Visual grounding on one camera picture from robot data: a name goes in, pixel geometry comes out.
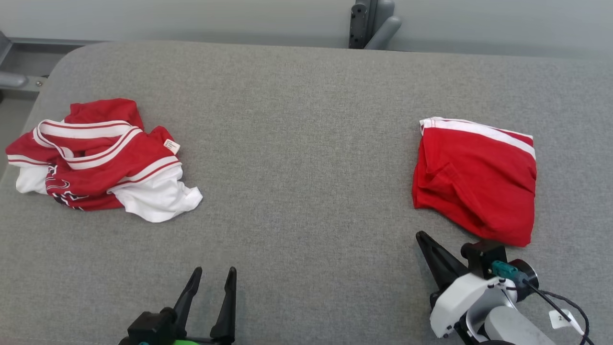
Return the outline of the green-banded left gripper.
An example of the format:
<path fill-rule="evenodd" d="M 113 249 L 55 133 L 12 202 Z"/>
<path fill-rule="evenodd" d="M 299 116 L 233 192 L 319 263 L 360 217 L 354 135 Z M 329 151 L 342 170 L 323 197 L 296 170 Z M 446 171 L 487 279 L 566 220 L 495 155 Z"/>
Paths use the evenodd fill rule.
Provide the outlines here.
<path fill-rule="evenodd" d="M 193 297 L 196 295 L 202 277 L 202 268 L 197 267 L 174 306 L 176 314 L 176 336 L 187 336 L 186 324 Z M 224 300 L 216 323 L 210 331 L 210 338 L 186 339 L 142 339 L 140 345 L 233 345 L 236 342 L 237 270 L 230 267 L 224 284 Z"/>

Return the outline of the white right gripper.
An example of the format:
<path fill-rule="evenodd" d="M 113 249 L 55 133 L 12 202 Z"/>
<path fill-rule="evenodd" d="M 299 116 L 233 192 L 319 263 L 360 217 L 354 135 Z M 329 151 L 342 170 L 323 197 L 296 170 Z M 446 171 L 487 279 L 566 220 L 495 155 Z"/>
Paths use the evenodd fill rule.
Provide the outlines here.
<path fill-rule="evenodd" d="M 416 240 L 431 270 L 439 291 L 431 312 L 431 329 L 437 338 L 446 338 L 459 324 L 469 339 L 488 339 L 485 321 L 491 310 L 504 306 L 515 308 L 518 292 L 510 279 L 493 277 L 484 280 L 472 273 L 424 231 Z"/>

